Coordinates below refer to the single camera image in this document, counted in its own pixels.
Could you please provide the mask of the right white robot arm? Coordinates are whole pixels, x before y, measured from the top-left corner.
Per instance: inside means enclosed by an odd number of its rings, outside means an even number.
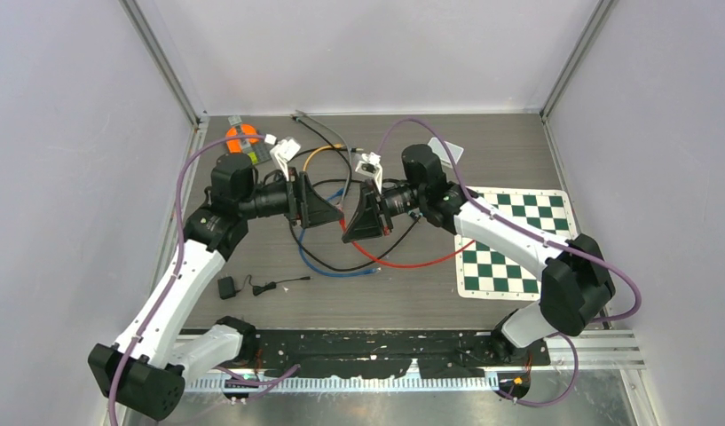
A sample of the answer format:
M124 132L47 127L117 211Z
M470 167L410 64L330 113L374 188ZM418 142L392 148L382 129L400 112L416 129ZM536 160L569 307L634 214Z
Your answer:
M404 180L384 187L379 155L359 156L355 170L366 179L343 242L382 237L395 216L418 210L431 225L485 244L523 267L539 280L540 297L491 331L487 347L492 358L515 364L540 339L555 333L577 336L614 297L593 238L581 234L565 239L502 215L476 192L449 180L430 146L409 146L401 160Z

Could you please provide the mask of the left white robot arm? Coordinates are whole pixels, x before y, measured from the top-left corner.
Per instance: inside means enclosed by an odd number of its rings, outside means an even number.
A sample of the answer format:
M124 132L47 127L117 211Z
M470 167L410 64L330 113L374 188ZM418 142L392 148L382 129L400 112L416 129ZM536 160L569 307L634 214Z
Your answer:
M205 202L177 221L177 247L168 270L114 343L96 344L91 372L112 409L125 406L163 421L187 384L231 361L248 367L258 353L255 326L233 316L182 346L175 342L208 284L248 233L248 223L283 216L302 228L338 222L342 212L319 195L308 175L293 167L261 184L245 154L224 154L210 174Z

